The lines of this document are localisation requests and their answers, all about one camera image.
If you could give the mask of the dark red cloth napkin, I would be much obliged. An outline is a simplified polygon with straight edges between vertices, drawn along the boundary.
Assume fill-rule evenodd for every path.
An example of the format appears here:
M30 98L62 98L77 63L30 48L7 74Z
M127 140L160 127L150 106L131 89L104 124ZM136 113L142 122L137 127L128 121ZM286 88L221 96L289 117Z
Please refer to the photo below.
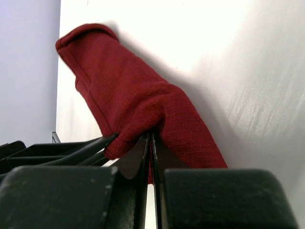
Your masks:
M193 168L225 168L226 162L196 108L178 86L167 82L98 23L81 25L56 41L61 59L75 75L103 135L118 133L105 149L114 160L148 131Z

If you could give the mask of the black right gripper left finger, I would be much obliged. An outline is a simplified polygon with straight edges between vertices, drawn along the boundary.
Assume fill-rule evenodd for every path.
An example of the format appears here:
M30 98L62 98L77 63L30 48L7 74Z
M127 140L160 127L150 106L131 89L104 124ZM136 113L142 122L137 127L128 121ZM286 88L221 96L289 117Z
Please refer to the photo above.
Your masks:
M68 155L104 152L102 142L68 155L34 156L0 177L3 229L142 229L145 226L150 137L111 165L37 166Z

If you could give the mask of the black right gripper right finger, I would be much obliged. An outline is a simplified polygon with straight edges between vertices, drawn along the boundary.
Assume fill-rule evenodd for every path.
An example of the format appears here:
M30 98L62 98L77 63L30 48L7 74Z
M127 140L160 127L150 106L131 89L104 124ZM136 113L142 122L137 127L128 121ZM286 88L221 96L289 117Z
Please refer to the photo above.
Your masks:
M261 169L190 168L151 135L159 229L296 229L279 180Z

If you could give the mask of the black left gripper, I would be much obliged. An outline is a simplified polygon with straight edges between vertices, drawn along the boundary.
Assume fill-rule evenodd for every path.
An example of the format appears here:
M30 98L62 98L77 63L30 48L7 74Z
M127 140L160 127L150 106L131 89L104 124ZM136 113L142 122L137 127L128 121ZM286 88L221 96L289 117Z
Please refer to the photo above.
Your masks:
M34 156L59 156L68 155L72 151L87 146L91 143L111 143L118 133L98 137L88 141L56 143L56 144L34 144L26 147L22 141L15 141L0 146L0 176L4 177L12 169L19 166L33 165ZM103 152L94 154L68 155L50 162L38 164L37 166L103 166L110 161Z

